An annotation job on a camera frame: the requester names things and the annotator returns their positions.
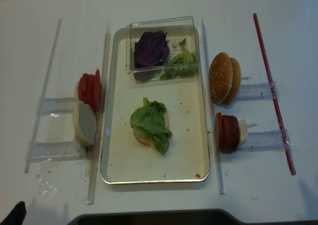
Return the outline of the green lettuce leaf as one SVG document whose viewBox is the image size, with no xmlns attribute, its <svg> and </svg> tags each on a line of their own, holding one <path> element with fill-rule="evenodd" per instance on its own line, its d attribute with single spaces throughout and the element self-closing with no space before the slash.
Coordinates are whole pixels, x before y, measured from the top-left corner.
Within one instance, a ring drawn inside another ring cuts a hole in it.
<svg viewBox="0 0 318 225">
<path fill-rule="evenodd" d="M 155 149 L 164 155 L 169 147 L 172 132 L 164 123 L 163 114 L 167 112 L 166 106 L 158 101 L 149 101 L 143 98 L 143 106 L 137 108 L 130 117 L 130 126 L 146 131 L 155 144 Z"/>
</svg>

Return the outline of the green lettuce in container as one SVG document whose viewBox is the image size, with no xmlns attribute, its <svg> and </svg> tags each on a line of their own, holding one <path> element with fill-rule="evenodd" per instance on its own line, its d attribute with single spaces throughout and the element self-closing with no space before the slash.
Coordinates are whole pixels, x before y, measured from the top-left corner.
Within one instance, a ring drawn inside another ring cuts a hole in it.
<svg viewBox="0 0 318 225">
<path fill-rule="evenodd" d="M 186 43 L 186 38 L 178 42 L 182 53 L 164 65 L 164 73 L 160 76 L 160 80 L 196 75 L 198 69 L 196 56 L 186 48 Z"/>
</svg>

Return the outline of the tomato slices left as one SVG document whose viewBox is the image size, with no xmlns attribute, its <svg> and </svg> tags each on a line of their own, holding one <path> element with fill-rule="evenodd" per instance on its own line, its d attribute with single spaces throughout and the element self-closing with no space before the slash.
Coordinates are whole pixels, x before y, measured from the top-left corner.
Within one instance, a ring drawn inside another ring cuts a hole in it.
<svg viewBox="0 0 318 225">
<path fill-rule="evenodd" d="M 84 73 L 78 84 L 79 100 L 88 104 L 93 112 L 100 110 L 101 78 L 100 71 L 95 74 Z"/>
</svg>

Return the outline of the white cheese slice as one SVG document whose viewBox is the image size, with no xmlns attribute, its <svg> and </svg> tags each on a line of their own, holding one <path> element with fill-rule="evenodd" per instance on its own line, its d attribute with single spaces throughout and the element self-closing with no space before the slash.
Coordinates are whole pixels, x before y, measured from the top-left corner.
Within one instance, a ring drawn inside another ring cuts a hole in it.
<svg viewBox="0 0 318 225">
<path fill-rule="evenodd" d="M 247 132 L 247 124 L 245 119 L 241 119 L 238 121 L 238 127 L 239 127 L 239 144 L 241 145 L 248 136 Z"/>
</svg>

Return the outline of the metal baking tray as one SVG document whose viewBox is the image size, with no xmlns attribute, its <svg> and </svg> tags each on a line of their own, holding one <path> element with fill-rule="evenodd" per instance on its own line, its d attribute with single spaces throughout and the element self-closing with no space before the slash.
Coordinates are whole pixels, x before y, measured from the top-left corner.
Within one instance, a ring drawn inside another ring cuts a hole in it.
<svg viewBox="0 0 318 225">
<path fill-rule="evenodd" d="M 126 30 L 113 40 L 100 172 L 108 184 L 199 182 L 210 172 L 206 91 L 196 76 L 136 83 L 126 73 Z M 142 145 L 130 127 L 143 99 L 167 108 L 172 138 L 166 154 Z"/>
</svg>

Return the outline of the bottom bun on tray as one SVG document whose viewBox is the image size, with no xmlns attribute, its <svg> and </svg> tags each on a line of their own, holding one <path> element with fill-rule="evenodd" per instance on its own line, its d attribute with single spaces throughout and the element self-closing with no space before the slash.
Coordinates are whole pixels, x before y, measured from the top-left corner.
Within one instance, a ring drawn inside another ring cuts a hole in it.
<svg viewBox="0 0 318 225">
<path fill-rule="evenodd" d="M 168 113 L 165 112 L 163 114 L 163 117 L 164 117 L 164 123 L 165 123 L 165 126 L 166 128 L 168 129 L 169 128 L 169 122 L 168 122 Z M 155 148 L 155 144 L 153 142 L 153 139 L 151 136 L 148 136 L 146 131 L 143 131 L 142 129 L 138 129 L 137 127 L 134 127 L 133 128 L 133 133 L 134 133 L 134 136 L 135 138 L 143 145 L 145 146 L 152 146 Z"/>
</svg>

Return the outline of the purple cabbage leaf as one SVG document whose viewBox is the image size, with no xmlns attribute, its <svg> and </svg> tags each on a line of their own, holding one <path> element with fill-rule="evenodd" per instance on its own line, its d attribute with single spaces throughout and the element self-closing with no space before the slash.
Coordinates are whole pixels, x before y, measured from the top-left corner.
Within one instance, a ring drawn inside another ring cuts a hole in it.
<svg viewBox="0 0 318 225">
<path fill-rule="evenodd" d="M 144 82 L 154 78 L 169 56 L 166 33 L 145 32 L 134 47 L 134 73 L 136 81 Z"/>
</svg>

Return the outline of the rear bun top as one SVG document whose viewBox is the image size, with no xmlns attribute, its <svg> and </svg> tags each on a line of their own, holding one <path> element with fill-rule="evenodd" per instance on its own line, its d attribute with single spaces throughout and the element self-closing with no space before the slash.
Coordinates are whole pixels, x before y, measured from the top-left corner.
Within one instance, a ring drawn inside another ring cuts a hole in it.
<svg viewBox="0 0 318 225">
<path fill-rule="evenodd" d="M 223 105 L 229 106 L 235 99 L 241 84 L 241 69 L 238 61 L 234 58 L 230 58 L 232 68 L 233 68 L 233 80 L 232 80 L 232 87 L 230 89 L 229 94 L 222 102 Z"/>
</svg>

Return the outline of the clear holder upper right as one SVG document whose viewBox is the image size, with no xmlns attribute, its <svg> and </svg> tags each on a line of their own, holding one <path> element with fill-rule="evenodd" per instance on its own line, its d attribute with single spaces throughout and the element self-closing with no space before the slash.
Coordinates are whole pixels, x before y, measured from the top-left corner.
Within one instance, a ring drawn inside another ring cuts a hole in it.
<svg viewBox="0 0 318 225">
<path fill-rule="evenodd" d="M 256 101 L 278 99 L 275 82 L 241 84 L 235 101 Z"/>
</svg>

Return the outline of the clear holder lower left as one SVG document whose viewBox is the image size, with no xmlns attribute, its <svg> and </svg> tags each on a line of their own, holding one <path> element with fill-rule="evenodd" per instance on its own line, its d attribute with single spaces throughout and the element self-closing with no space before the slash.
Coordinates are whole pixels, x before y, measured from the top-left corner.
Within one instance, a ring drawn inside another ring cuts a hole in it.
<svg viewBox="0 0 318 225">
<path fill-rule="evenodd" d="M 29 143 L 25 160 L 30 163 L 86 159 L 86 149 L 75 141 Z"/>
</svg>

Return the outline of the red plastic strip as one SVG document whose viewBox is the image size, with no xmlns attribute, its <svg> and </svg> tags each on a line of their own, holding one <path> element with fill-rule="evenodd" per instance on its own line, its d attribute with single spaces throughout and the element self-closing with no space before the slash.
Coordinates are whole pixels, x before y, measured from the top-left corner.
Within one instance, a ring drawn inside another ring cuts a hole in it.
<svg viewBox="0 0 318 225">
<path fill-rule="evenodd" d="M 294 167 L 294 163 L 293 163 L 293 159 L 292 159 L 292 155 L 291 155 L 291 151 L 290 151 L 291 145 L 289 142 L 289 136 L 288 136 L 287 130 L 284 127 L 284 123 L 283 123 L 283 119 L 282 119 L 282 115 L 281 115 L 281 111 L 280 111 L 280 107 L 279 107 L 279 103 L 278 103 L 278 93 L 276 90 L 275 82 L 272 78 L 272 74 L 271 74 L 271 70 L 269 67 L 269 63 L 268 63 L 268 59 L 267 59 L 267 55 L 266 55 L 266 51 L 265 51 L 265 46 L 264 46 L 264 42 L 263 42 L 263 38 L 262 38 L 262 34 L 261 34 L 261 29 L 260 29 L 260 25 L 259 25 L 259 21 L 258 21 L 258 17 L 257 17 L 256 13 L 253 14 L 253 20 L 254 20 L 254 24 L 255 24 L 255 28 L 256 28 L 256 32 L 257 32 L 257 37 L 258 37 L 258 41 L 259 41 L 259 45 L 260 45 L 260 49 L 261 49 L 261 53 L 262 53 L 262 58 L 263 58 L 263 62 L 264 62 L 265 70 L 266 70 L 267 79 L 268 79 L 268 82 L 270 85 L 272 100 L 273 100 L 273 104 L 274 104 L 274 108 L 275 108 L 275 113 L 276 113 L 279 129 L 281 132 L 281 137 L 282 137 L 282 142 L 283 142 L 283 147 L 284 147 L 287 165 L 288 165 L 288 168 L 289 168 L 291 175 L 294 176 L 294 175 L 296 175 L 296 170 Z"/>
</svg>

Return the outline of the black object bottom left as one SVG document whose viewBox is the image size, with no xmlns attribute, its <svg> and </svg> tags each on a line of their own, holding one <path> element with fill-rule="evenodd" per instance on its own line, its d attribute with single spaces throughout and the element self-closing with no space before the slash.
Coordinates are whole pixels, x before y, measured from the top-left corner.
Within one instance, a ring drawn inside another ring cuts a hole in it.
<svg viewBox="0 0 318 225">
<path fill-rule="evenodd" d="M 22 225 L 25 217 L 26 205 L 24 201 L 20 201 L 0 223 L 0 225 Z"/>
</svg>

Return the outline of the clear rail left of tray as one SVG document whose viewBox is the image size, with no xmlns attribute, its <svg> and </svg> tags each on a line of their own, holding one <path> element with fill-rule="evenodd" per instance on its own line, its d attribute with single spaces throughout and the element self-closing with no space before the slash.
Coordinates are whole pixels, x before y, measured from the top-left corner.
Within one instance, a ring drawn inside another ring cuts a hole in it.
<svg viewBox="0 0 318 225">
<path fill-rule="evenodd" d="M 95 143 L 92 150 L 91 157 L 91 173 L 90 180 L 87 192 L 87 205 L 93 205 L 94 197 L 95 197 L 95 188 L 96 188 L 96 178 L 98 174 L 98 161 L 99 161 L 99 150 L 101 143 L 101 132 L 102 132 L 102 121 L 103 121 L 103 111 L 104 111 L 104 102 L 105 102 L 105 93 L 106 89 L 106 81 L 107 81 L 107 68 L 108 68 L 108 58 L 109 58 L 109 49 L 110 49 L 110 25 L 107 23 L 106 34 L 104 39 L 104 53 L 103 53 L 103 64 L 101 70 L 101 92 L 100 92 L 100 110 L 96 115 L 96 135 L 95 135 Z"/>
</svg>

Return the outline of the clear rail of tray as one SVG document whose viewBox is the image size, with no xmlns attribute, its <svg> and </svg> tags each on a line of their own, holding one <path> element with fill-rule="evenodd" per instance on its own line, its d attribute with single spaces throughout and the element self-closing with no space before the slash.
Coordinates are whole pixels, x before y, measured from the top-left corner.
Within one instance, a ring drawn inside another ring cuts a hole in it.
<svg viewBox="0 0 318 225">
<path fill-rule="evenodd" d="M 95 188 L 96 188 L 96 178 L 98 174 L 98 161 L 99 161 L 99 150 L 101 143 L 101 132 L 102 132 L 102 121 L 103 121 L 103 111 L 104 111 L 104 102 L 105 102 L 105 93 L 106 89 L 106 81 L 107 81 L 107 68 L 108 68 L 108 58 L 109 58 L 109 49 L 110 49 L 110 25 L 107 23 L 106 34 L 104 39 L 104 53 L 103 53 L 103 64 L 101 70 L 101 92 L 100 92 L 100 110 L 96 115 L 96 135 L 95 135 L 95 143 L 92 150 L 91 157 L 91 173 L 90 180 L 87 192 L 87 205 L 93 205 L 94 197 L 95 197 Z"/>
<path fill-rule="evenodd" d="M 224 181 L 222 175 L 222 165 L 221 165 L 221 156 L 219 154 L 219 150 L 217 147 L 217 138 L 216 138 L 216 131 L 215 131 L 215 109 L 213 106 L 213 102 L 211 99 L 211 91 L 209 86 L 209 56 L 208 56 L 208 47 L 207 47 L 207 37 L 206 37 L 206 27 L 204 25 L 203 17 L 201 17 L 201 32 L 202 32 L 202 44 L 203 44 L 203 55 L 204 55 L 204 64 L 205 64 L 205 73 L 207 78 L 207 101 L 209 105 L 209 111 L 211 113 L 210 120 L 211 120 L 211 129 L 212 129 L 212 148 L 213 148 L 213 157 L 216 169 L 216 177 L 218 183 L 218 193 L 220 195 L 225 194 L 224 190 Z"/>
</svg>

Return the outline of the clear rail right of tray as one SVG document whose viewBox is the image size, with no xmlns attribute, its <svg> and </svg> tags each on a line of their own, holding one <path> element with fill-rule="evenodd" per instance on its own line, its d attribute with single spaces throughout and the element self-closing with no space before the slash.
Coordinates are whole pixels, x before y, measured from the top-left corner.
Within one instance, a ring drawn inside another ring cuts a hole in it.
<svg viewBox="0 0 318 225">
<path fill-rule="evenodd" d="M 209 56 L 208 56 L 208 47 L 207 47 L 207 37 L 206 37 L 206 27 L 204 25 L 203 17 L 201 17 L 201 32 L 202 32 L 202 44 L 203 44 L 203 55 L 204 55 L 204 64 L 205 64 L 205 73 L 207 78 L 207 101 L 209 105 L 209 111 L 211 113 L 210 120 L 211 120 L 211 129 L 212 129 L 212 148 L 213 148 L 213 157 L 216 169 L 216 177 L 218 183 L 218 193 L 220 195 L 225 194 L 224 190 L 224 181 L 222 175 L 222 165 L 221 165 L 221 156 L 219 154 L 219 150 L 217 147 L 217 138 L 216 138 L 216 131 L 215 131 L 215 109 L 213 106 L 213 102 L 211 99 L 211 91 L 209 86 Z"/>
</svg>

